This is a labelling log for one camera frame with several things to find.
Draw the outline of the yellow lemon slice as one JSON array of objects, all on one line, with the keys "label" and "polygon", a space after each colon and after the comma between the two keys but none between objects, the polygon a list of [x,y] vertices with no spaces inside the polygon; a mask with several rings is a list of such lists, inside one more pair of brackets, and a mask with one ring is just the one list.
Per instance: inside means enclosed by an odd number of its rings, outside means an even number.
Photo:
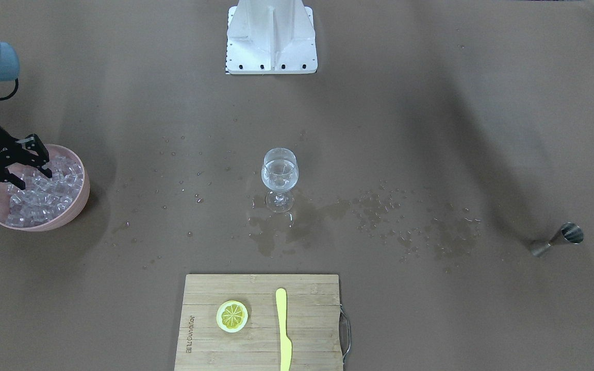
[{"label": "yellow lemon slice", "polygon": [[243,303],[229,300],[222,303],[216,312],[217,326],[226,333],[237,333],[245,327],[249,313]]}]

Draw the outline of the clear ice cubes pile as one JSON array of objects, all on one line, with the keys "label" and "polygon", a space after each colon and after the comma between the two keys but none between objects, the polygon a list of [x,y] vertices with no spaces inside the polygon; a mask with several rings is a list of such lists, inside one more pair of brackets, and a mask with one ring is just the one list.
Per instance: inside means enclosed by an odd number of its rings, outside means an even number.
[{"label": "clear ice cubes pile", "polygon": [[14,229],[40,229],[58,226],[75,218],[86,206],[90,195],[87,172],[80,161],[55,155],[48,168],[52,179],[37,169],[26,167],[21,175],[26,190],[7,185],[3,223]]}]

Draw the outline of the clear wine glass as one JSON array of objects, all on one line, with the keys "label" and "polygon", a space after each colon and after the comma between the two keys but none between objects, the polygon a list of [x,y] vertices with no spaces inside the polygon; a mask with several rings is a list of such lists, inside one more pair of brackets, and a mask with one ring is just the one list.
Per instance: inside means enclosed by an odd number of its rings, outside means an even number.
[{"label": "clear wine glass", "polygon": [[262,160],[262,183],[267,188],[266,205],[273,213],[287,213],[294,205],[292,189],[299,180],[299,166],[287,148],[273,148]]}]

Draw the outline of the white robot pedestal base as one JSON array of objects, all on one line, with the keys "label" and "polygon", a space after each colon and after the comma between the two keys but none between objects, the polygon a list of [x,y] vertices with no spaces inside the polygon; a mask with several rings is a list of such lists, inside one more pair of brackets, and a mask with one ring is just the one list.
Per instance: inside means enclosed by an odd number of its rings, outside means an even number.
[{"label": "white robot pedestal base", "polygon": [[302,1],[239,1],[227,14],[227,74],[317,72],[314,12]]}]

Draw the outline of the bamboo cutting board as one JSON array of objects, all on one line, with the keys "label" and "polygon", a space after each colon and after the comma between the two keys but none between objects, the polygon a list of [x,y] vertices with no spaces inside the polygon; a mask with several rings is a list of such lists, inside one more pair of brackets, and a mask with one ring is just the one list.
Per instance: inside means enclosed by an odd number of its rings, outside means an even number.
[{"label": "bamboo cutting board", "polygon": [[[349,347],[340,343],[348,319],[335,274],[186,275],[176,342],[175,370],[279,370],[275,302],[287,291],[291,370],[343,370]],[[225,301],[245,305],[249,319],[237,333],[222,331],[216,312]]]}]

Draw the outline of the yellow plastic knife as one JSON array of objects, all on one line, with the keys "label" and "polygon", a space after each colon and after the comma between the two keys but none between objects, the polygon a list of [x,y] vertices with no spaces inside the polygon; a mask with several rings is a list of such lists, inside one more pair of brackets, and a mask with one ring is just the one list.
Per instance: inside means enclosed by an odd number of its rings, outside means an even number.
[{"label": "yellow plastic knife", "polygon": [[278,288],[275,292],[275,302],[278,319],[278,330],[279,330],[279,352],[280,361],[279,369],[288,371],[292,364],[292,352],[293,344],[287,334],[287,317],[288,317],[288,306],[287,306],[287,291],[284,288]]}]

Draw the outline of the pink bowl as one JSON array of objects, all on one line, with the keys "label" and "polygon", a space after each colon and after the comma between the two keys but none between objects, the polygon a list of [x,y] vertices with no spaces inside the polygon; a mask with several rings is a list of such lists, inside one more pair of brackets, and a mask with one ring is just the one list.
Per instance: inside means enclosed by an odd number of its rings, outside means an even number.
[{"label": "pink bowl", "polygon": [[72,150],[47,145],[48,178],[37,169],[19,164],[10,173],[24,181],[21,190],[0,183],[0,225],[30,232],[48,231],[72,221],[87,204],[90,179],[83,162]]}]

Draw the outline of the steel jigger measuring cup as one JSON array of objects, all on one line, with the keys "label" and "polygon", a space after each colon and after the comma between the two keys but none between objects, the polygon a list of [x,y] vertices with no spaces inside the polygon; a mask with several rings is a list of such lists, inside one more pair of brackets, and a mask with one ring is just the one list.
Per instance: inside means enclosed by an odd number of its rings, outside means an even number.
[{"label": "steel jigger measuring cup", "polygon": [[573,222],[565,222],[550,239],[532,242],[528,247],[528,251],[532,256],[540,258],[546,255],[554,246],[577,245],[584,241],[584,237],[584,231],[579,225]]}]

